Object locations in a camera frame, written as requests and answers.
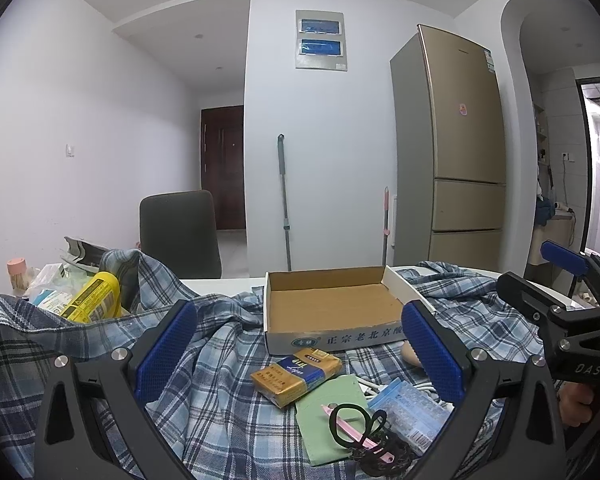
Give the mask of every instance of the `human hand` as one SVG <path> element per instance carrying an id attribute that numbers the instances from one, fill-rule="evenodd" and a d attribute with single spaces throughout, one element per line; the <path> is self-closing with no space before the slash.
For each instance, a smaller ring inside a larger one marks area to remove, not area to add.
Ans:
<path id="1" fill-rule="evenodd" d="M 559 392 L 560 418 L 567 426 L 576 428 L 591 420 L 594 392 L 588 384 L 564 383 Z"/>

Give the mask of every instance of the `gray chair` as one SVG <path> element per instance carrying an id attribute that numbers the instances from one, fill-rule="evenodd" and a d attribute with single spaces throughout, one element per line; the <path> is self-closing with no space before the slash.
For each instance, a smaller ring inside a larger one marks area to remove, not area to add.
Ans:
<path id="1" fill-rule="evenodd" d="M 181 280 L 220 278 L 214 200 L 208 191 L 148 196 L 140 203 L 142 252 Z"/>

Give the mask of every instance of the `metal bolt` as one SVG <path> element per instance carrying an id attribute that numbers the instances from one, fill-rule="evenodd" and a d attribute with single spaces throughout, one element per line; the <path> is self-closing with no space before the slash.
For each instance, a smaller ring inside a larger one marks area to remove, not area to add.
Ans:
<path id="1" fill-rule="evenodd" d="M 542 357 L 541 355 L 532 355 L 531 356 L 531 362 L 533 364 L 535 364 L 536 366 L 542 367 L 546 364 L 546 361 L 544 360 L 544 357 Z"/>
<path id="2" fill-rule="evenodd" d="M 56 357 L 54 365 L 56 366 L 56 368 L 62 368 L 63 366 L 66 366 L 68 362 L 69 358 L 66 355 L 59 355 L 58 357 Z"/>
<path id="3" fill-rule="evenodd" d="M 129 355 L 129 350 L 126 348 L 116 348 L 113 352 L 111 352 L 111 358 L 114 361 L 122 361 L 126 359 L 126 356 Z"/>
<path id="4" fill-rule="evenodd" d="M 489 354 L 487 354 L 487 351 L 483 350 L 482 348 L 474 348 L 471 350 L 471 357 L 475 361 L 485 361 L 488 356 Z"/>

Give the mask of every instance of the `plaid fabric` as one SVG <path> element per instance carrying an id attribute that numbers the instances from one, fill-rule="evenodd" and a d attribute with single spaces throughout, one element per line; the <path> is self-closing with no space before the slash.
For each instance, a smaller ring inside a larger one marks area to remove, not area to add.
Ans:
<path id="1" fill-rule="evenodd" d="M 420 265 L 437 273 L 419 276 L 407 270 L 402 275 L 434 305 L 440 323 L 455 330 L 467 346 L 516 361 L 541 353 L 534 330 L 497 298 L 495 280 L 449 264 Z M 278 360 L 267 354 L 264 344 L 261 288 L 234 298 L 199 297 L 139 251 L 111 251 L 101 269 L 120 280 L 123 306 L 131 316 L 76 324 L 0 296 L 0 448 L 24 478 L 33 476 L 35 428 L 52 359 L 61 353 L 88 359 L 132 346 L 179 299 L 195 302 L 198 329 L 160 399 L 147 410 L 197 479 L 367 478 L 350 461 L 309 466 L 295 408 L 279 410 L 254 392 L 250 374 Z M 393 343 L 336 355 L 344 362 L 344 373 L 376 383 L 396 377 L 412 383 L 427 380 L 422 370 L 403 362 L 400 347 Z M 494 402 L 464 472 L 471 471 L 484 451 L 500 410 Z M 99 416 L 122 466 L 140 475 L 103 404 Z"/>

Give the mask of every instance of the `pink utility knife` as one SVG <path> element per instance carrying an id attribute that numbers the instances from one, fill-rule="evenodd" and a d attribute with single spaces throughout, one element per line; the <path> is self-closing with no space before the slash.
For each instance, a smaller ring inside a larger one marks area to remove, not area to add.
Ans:
<path id="1" fill-rule="evenodd" d="M 324 410 L 324 412 L 327 414 L 327 416 L 330 416 L 331 412 L 333 410 L 329 406 L 325 406 L 324 404 L 321 404 L 321 406 L 322 406 L 322 409 Z M 346 434 L 348 434 L 352 439 L 357 440 L 359 442 L 360 439 L 362 438 L 362 433 L 360 433 L 356 428 L 354 428 L 348 422 L 345 422 L 344 420 L 342 420 L 339 416 L 336 417 L 336 424 L 342 431 L 344 431 Z M 370 438 L 367 438 L 362 443 L 362 445 L 364 447 L 366 447 L 367 449 L 373 449 L 378 444 L 376 444 Z M 393 456 L 391 453 L 387 452 L 380 457 L 380 460 L 382 460 L 383 462 L 386 462 L 387 464 L 391 464 L 395 460 L 395 456 Z"/>

